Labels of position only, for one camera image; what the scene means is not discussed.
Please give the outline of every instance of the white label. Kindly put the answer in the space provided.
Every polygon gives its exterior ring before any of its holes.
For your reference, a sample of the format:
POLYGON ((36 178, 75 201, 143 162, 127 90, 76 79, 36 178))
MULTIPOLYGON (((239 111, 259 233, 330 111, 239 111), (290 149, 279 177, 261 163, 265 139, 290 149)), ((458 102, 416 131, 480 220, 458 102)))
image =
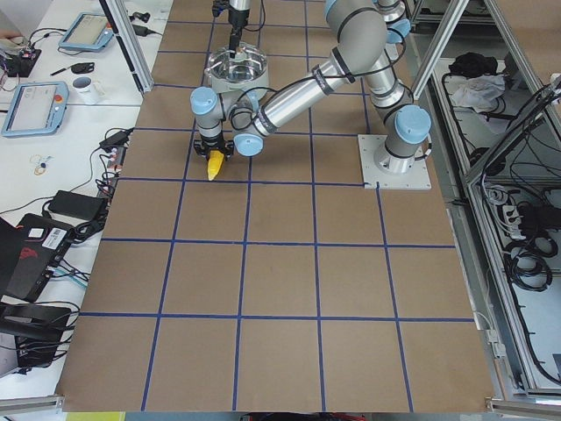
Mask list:
POLYGON ((66 233, 67 232, 61 230, 61 228, 53 228, 51 232, 49 232, 49 235, 46 237, 46 240, 43 241, 43 247, 55 250, 56 247, 59 246, 62 239, 64 239, 66 233))
POLYGON ((41 237, 43 237, 43 232, 45 232, 43 228, 32 228, 31 230, 29 230, 28 238, 40 239, 41 237))

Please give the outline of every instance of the mug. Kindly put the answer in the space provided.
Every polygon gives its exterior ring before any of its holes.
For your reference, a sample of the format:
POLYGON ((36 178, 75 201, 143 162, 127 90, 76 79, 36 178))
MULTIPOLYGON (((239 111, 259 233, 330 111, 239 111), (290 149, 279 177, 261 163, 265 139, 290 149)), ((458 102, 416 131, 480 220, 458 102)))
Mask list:
POLYGON ((72 82, 72 86, 86 105, 99 103, 102 100, 102 96, 105 95, 102 84, 99 81, 92 81, 87 76, 75 79, 72 82))

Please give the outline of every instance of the yellow object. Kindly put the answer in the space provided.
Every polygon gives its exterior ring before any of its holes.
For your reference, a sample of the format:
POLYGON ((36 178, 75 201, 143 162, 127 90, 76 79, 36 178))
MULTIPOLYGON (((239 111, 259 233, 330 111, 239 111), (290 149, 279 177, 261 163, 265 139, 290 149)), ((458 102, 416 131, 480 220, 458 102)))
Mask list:
POLYGON ((216 178, 220 172, 222 163, 224 162, 224 154, 220 151, 210 151, 209 163, 207 164, 207 174, 209 175, 209 181, 216 178))
POLYGON ((69 412, 67 421, 124 421, 124 412, 69 412))

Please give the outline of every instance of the red logo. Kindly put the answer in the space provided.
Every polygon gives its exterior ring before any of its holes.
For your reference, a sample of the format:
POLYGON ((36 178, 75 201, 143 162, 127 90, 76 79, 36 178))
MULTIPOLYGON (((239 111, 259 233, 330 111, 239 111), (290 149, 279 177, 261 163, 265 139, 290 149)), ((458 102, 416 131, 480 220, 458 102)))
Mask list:
POLYGON ((19 259, 24 260, 24 259, 28 259, 30 257, 34 257, 35 259, 37 259, 39 257, 39 255, 32 248, 29 248, 29 247, 22 248, 21 253, 19 254, 19 259))

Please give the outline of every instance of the white mounting plate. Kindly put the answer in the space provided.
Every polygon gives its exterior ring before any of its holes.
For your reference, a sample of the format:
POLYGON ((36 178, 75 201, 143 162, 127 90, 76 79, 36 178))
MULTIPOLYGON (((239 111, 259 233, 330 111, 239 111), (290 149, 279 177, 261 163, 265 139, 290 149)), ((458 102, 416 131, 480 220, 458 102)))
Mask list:
MULTIPOLYGON (((383 173, 374 164, 374 151, 386 141, 386 136, 371 134, 359 135, 360 164, 362 166, 362 179, 365 189, 412 189, 430 190, 430 178, 425 161, 415 161, 415 164, 405 175, 391 175, 383 173)), ((417 155, 422 155, 419 147, 417 155)))

